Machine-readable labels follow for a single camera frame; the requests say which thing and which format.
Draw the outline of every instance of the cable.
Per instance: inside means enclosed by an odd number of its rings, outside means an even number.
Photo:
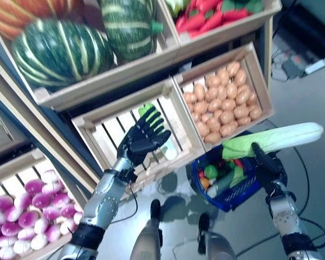
[[[271,239],[277,237],[278,235],[279,235],[279,233],[276,233],[276,234],[274,234],[274,235],[272,235],[270,237],[267,237],[267,238],[265,238],[265,239],[263,239],[263,240],[255,243],[255,244],[253,244],[252,246],[250,246],[250,247],[242,250],[241,252],[239,252],[238,254],[236,254],[236,258],[238,258],[239,256],[243,255],[244,253],[247,253],[248,251],[252,250],[253,248],[257,247],[258,245],[261,245],[262,243],[265,243],[266,241],[271,240]]]
[[[278,32],[278,30],[280,29],[281,25],[282,25],[282,22],[283,20],[286,18],[286,16],[291,12],[291,10],[293,9],[294,5],[296,4],[297,0],[294,0],[292,2],[292,4],[289,6],[289,8],[287,9],[287,11],[281,16],[281,18],[279,19],[278,21],[278,25],[277,25],[277,28],[275,30],[275,32],[273,33],[273,36],[272,38],[274,38]]]
[[[55,255],[60,249],[62,249],[62,247],[63,247],[64,245],[62,245],[61,247],[59,247],[57,250],[55,250],[49,257],[47,257],[45,260],[50,260],[52,257],[53,257],[53,255]]]
[[[325,235],[325,229],[320,224],[318,224],[317,222],[314,222],[313,220],[310,220],[308,218],[300,218],[300,220],[303,220],[303,221],[306,221],[306,222],[308,222],[310,224],[315,225],[317,228],[319,228],[321,231],[323,231],[323,233]],[[315,248],[317,248],[317,249],[324,248],[324,247],[325,247],[325,241],[321,245],[316,245],[315,246]]]
[[[136,195],[135,195],[135,193],[133,192],[133,190],[132,190],[132,188],[130,186],[129,186],[129,189],[131,191],[132,196],[134,196],[134,199],[135,199],[135,204],[136,204],[135,212],[132,213],[130,216],[126,217],[126,218],[122,218],[122,219],[119,219],[119,220],[116,220],[116,221],[112,221],[111,224],[118,223],[118,222],[121,222],[121,221],[124,221],[124,220],[128,220],[128,219],[130,219],[130,218],[132,218],[133,216],[136,215],[137,210],[139,209],[139,205],[137,203]]]
[[[275,123],[273,123],[272,121],[270,121],[269,119],[266,119],[266,121],[268,123],[270,123],[274,128],[278,128],[278,126]],[[308,174],[308,171],[307,171],[306,164],[304,163],[304,160],[303,160],[302,156],[300,155],[299,151],[297,150],[296,147],[293,147],[293,148],[294,148],[297,156],[299,157],[299,159],[300,159],[300,161],[301,161],[301,163],[303,165],[303,169],[304,169],[304,172],[305,172],[305,178],[306,178],[306,181],[307,181],[307,197],[306,197],[306,200],[305,200],[305,202],[304,202],[304,204],[303,204],[303,206],[301,208],[301,211],[298,213],[298,216],[300,216],[305,211],[305,209],[307,207],[307,204],[308,204],[308,201],[309,201],[309,193],[310,193],[309,174]],[[258,245],[261,245],[262,243],[265,243],[266,241],[269,241],[269,240],[279,236],[279,234],[280,233],[278,232],[278,233],[275,233],[275,234],[273,234],[273,235],[271,235],[271,236],[269,236],[267,238],[264,238],[263,240],[260,240],[259,242],[251,245],[250,247],[242,250],[240,253],[238,253],[236,255],[236,257],[239,257],[239,256],[243,255],[244,253],[250,251],[251,249],[257,247]]]

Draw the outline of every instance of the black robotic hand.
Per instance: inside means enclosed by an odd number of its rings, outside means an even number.
[[[164,127],[159,126],[164,122],[163,119],[151,125],[160,114],[152,107],[130,128],[118,147],[117,158],[127,158],[134,166],[138,166],[143,163],[148,152],[155,151],[169,139],[171,131],[164,131]]]

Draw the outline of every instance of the metal forearm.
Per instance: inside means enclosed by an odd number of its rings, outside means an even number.
[[[322,260],[296,213],[291,193],[284,184],[276,184],[280,191],[270,195],[270,211],[289,260]]]
[[[128,182],[121,173],[132,170],[132,163],[119,158],[112,169],[105,170],[103,177],[95,188],[93,196],[84,207],[84,214],[59,255],[59,260],[95,260],[98,246],[103,234],[118,211],[118,203],[125,192]]]

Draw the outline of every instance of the green striped squash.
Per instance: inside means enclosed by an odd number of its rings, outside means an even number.
[[[155,18],[155,0],[102,0],[102,19],[108,42],[119,63],[155,51],[156,34],[163,25]]]
[[[99,31],[70,21],[39,19],[12,43],[12,54],[33,88],[51,92],[114,67]]]

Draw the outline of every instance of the squash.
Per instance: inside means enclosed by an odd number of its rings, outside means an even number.
[[[108,42],[119,63],[146,56],[156,49],[163,25],[155,18],[155,0],[102,0],[102,19]]]
[[[43,17],[82,17],[83,0],[0,0],[0,33],[10,40],[26,25]]]
[[[28,25],[13,41],[12,55],[33,88],[51,92],[114,67],[113,52],[99,31],[54,19]]]

